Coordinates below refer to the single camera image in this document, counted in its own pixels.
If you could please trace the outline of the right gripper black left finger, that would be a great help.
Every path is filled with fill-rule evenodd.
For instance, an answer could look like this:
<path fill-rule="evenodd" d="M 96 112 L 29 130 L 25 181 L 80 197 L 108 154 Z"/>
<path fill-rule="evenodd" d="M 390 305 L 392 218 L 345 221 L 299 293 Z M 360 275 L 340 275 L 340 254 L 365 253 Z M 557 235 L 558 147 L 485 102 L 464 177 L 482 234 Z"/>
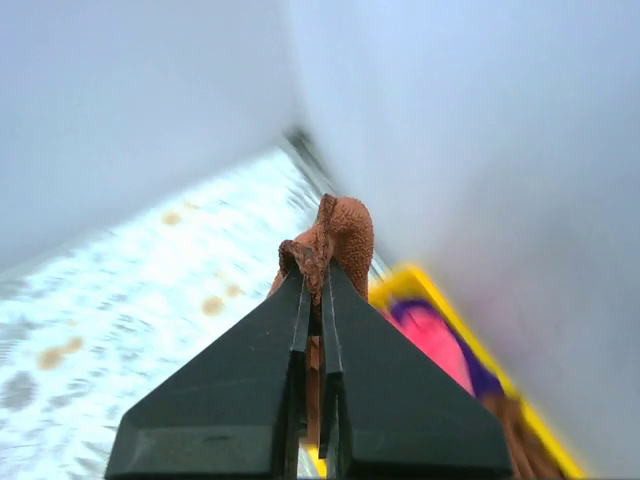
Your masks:
<path fill-rule="evenodd" d="M 311 299 L 281 286 L 122 417 L 107 479 L 294 479 Z"/>

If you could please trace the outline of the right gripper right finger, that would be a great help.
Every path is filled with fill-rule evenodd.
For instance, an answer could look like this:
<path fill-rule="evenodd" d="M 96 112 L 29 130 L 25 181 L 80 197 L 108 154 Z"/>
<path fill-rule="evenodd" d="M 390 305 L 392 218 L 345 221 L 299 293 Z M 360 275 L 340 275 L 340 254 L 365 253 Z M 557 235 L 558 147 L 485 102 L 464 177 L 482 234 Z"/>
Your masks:
<path fill-rule="evenodd" d="M 322 292 L 320 453 L 332 479 L 509 479 L 496 417 L 331 263 Z"/>

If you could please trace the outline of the brown towel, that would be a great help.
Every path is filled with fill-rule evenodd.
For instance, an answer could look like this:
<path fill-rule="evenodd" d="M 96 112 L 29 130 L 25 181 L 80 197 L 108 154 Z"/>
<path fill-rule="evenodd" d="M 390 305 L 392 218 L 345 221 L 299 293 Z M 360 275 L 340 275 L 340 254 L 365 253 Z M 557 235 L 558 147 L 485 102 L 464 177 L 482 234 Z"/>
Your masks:
<path fill-rule="evenodd" d="M 355 290 L 368 296 L 368 274 L 374 253 L 374 230 L 370 213 L 358 199 L 322 196 L 313 225 L 278 249 L 279 269 L 270 292 L 282 284 L 288 270 L 296 265 L 304 275 L 311 294 L 311 333 L 306 354 L 306 433 L 303 443 L 317 447 L 321 430 L 321 379 L 324 361 L 321 341 L 321 300 L 325 274 L 336 261 Z"/>

